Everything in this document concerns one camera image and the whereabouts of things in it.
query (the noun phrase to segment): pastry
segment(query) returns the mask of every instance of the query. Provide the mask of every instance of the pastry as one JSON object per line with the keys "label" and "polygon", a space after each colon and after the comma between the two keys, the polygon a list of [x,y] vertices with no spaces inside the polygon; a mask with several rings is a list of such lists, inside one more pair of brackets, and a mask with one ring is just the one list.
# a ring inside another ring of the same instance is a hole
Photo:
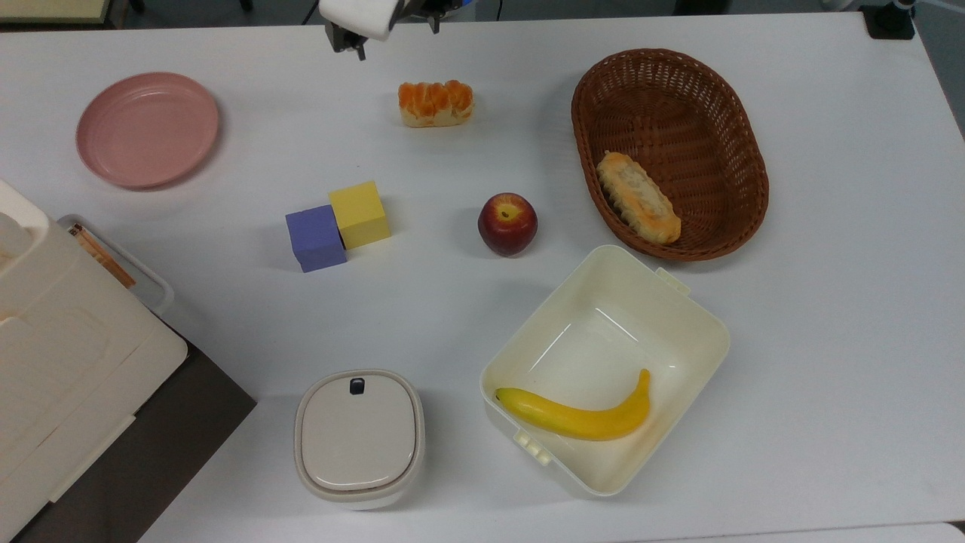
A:
{"label": "pastry", "polygon": [[680,237],[680,217],[674,205],[632,158],[607,152],[596,166],[604,191],[620,217],[649,242],[666,245]]}
{"label": "pastry", "polygon": [[456,80],[399,86],[399,111],[407,127],[461,125],[472,116],[473,105],[473,90]]}

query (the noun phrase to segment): red apple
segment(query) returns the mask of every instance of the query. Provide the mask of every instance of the red apple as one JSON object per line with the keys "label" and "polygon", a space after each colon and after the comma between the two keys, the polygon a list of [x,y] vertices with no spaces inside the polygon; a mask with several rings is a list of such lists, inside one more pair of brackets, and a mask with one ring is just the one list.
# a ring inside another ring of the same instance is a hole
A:
{"label": "red apple", "polygon": [[502,192],[482,206],[480,236],[493,252],[512,256],[526,248],[537,234],[537,212],[519,194]]}

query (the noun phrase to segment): wicker basket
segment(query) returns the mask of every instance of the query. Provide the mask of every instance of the wicker basket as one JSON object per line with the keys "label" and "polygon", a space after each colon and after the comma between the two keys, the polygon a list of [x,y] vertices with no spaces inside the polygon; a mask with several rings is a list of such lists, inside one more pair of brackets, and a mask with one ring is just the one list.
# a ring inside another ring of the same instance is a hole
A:
{"label": "wicker basket", "polygon": [[[737,94],[704,64],[667,49],[611,55],[576,86],[572,117],[590,196],[630,247],[668,260],[709,260],[760,227],[768,183],[758,142]],[[607,151],[639,162],[674,204],[676,242],[648,242],[623,223],[596,177]]]}

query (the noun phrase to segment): yellow cube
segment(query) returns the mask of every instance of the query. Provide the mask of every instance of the yellow cube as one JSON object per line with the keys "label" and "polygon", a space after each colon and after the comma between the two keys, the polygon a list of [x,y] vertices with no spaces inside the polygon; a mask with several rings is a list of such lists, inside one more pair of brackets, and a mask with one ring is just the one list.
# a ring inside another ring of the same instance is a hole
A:
{"label": "yellow cube", "polygon": [[384,240],[392,235],[375,181],[333,190],[328,193],[328,198],[346,249]]}

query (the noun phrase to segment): plastic box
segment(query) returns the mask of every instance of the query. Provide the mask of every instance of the plastic box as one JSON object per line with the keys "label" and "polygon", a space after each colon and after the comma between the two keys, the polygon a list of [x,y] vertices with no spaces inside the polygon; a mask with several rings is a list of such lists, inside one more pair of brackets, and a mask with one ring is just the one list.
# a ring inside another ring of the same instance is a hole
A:
{"label": "plastic box", "polygon": [[0,541],[56,501],[187,345],[0,181]]}
{"label": "plastic box", "polygon": [[[626,250],[598,247],[523,324],[482,372],[492,423],[577,498],[622,491],[724,360],[724,324],[690,290]],[[576,408],[616,406],[651,374],[650,412],[623,438],[565,438],[516,420],[493,398],[515,386]]]}
{"label": "plastic box", "polygon": [[388,370],[353,370],[315,383],[295,416],[294,460],[312,494],[347,509],[396,502],[426,457],[416,389]]}

